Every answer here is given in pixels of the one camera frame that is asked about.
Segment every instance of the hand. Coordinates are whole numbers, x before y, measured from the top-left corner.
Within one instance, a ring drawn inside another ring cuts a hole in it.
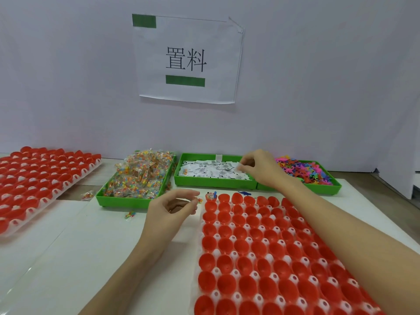
[[[150,201],[143,232],[137,244],[140,251],[153,254],[154,259],[158,259],[184,220],[195,214],[198,204],[196,196],[199,194],[199,191],[174,189]]]
[[[258,183],[271,188],[276,189],[279,180],[286,180],[288,177],[276,163],[273,155],[262,149],[247,153],[240,163],[239,170],[250,174]]]

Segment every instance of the green tray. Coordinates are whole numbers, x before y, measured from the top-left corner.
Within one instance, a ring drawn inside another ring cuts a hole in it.
[[[308,187],[308,189],[312,190],[316,194],[327,194],[330,196],[333,196],[339,193],[341,189],[340,183],[336,179],[334,179],[334,177],[327,170],[325,170],[324,167],[321,166],[321,164],[312,160],[299,160],[299,161],[301,163],[316,163],[331,178],[331,182],[333,183],[333,185],[304,184],[305,186]],[[263,184],[258,184],[257,190],[275,191],[275,189],[267,187],[266,185],[263,185]]]
[[[242,156],[223,155],[222,161],[239,162]],[[216,160],[215,154],[188,154],[184,153],[179,159],[178,166],[175,169],[175,184],[177,186],[200,186],[200,187],[214,187],[214,188],[233,188],[233,189],[247,189],[255,190],[257,182],[253,177],[248,175],[251,180],[238,179],[223,179],[223,178],[203,178],[203,177],[183,177],[179,176],[179,170],[182,163],[186,160]]]
[[[159,194],[157,196],[161,196],[165,193],[166,185],[171,178],[172,168],[176,161],[176,156],[173,158],[171,165],[169,166],[168,172],[166,173],[165,178],[163,179],[163,184],[160,187]],[[114,179],[115,174],[107,181],[106,184],[103,185],[101,190],[96,194],[96,199],[100,206],[103,207],[124,207],[130,209],[147,209],[149,207],[150,199],[138,199],[138,198],[119,198],[115,196],[104,196],[104,192],[108,188],[108,183]]]

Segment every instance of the green bar on sign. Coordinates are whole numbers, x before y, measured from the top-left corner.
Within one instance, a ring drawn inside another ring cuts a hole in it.
[[[133,14],[133,26],[156,28],[156,17],[154,15]]]
[[[166,84],[204,87],[205,81],[200,77],[166,75]]]

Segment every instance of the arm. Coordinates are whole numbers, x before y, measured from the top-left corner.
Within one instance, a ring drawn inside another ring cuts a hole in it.
[[[287,175],[270,153],[251,152],[241,164],[240,170],[294,204],[386,314],[418,314],[419,254],[314,194]]]
[[[139,242],[79,315],[124,314],[137,286],[178,232],[195,214],[199,191],[176,189],[150,201]]]

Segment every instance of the right hand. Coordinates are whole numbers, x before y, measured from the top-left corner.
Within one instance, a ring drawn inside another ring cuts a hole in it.
[[[262,149],[244,155],[238,169],[250,174],[258,183],[271,188],[276,188],[279,180],[288,177],[276,163],[273,155]]]

